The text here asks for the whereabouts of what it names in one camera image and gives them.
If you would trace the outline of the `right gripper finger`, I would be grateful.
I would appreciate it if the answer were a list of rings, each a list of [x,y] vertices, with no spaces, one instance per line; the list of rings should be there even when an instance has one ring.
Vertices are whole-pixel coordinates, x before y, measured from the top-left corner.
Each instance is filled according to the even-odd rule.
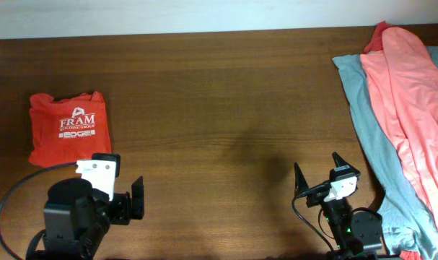
[[[308,190],[309,186],[303,176],[302,170],[297,162],[294,163],[295,185],[294,192],[296,194],[303,193]]]
[[[332,153],[335,163],[334,169],[331,170],[332,177],[359,177],[360,171],[346,162],[337,152]]]

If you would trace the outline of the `orange printed t-shirt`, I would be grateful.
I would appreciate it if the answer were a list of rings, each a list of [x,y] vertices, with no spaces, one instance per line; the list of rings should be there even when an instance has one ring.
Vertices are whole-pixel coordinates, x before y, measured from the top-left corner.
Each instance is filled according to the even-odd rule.
[[[83,93],[55,100],[49,94],[30,97],[33,151],[29,162],[42,168],[111,153],[106,104],[102,93]]]

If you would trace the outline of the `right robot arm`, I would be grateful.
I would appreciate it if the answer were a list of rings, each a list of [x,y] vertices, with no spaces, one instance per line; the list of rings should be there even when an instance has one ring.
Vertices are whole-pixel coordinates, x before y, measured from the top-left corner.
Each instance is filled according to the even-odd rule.
[[[377,259],[377,251],[382,248],[382,215],[366,207],[351,207],[348,197],[357,191],[361,173],[338,153],[334,152],[332,158],[335,167],[329,179],[313,187],[306,182],[299,165],[294,164],[292,209],[328,245],[327,259]],[[320,207],[319,216],[326,219],[336,246],[299,213],[295,206],[298,199],[306,199],[307,207]]]

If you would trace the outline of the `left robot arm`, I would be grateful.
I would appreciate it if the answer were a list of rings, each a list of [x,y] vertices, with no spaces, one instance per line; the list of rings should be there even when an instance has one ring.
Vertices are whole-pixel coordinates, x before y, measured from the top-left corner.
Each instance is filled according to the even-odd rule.
[[[93,259],[111,225],[144,217],[144,182],[112,199],[82,178],[70,178],[48,190],[45,229],[31,240],[27,259]]]

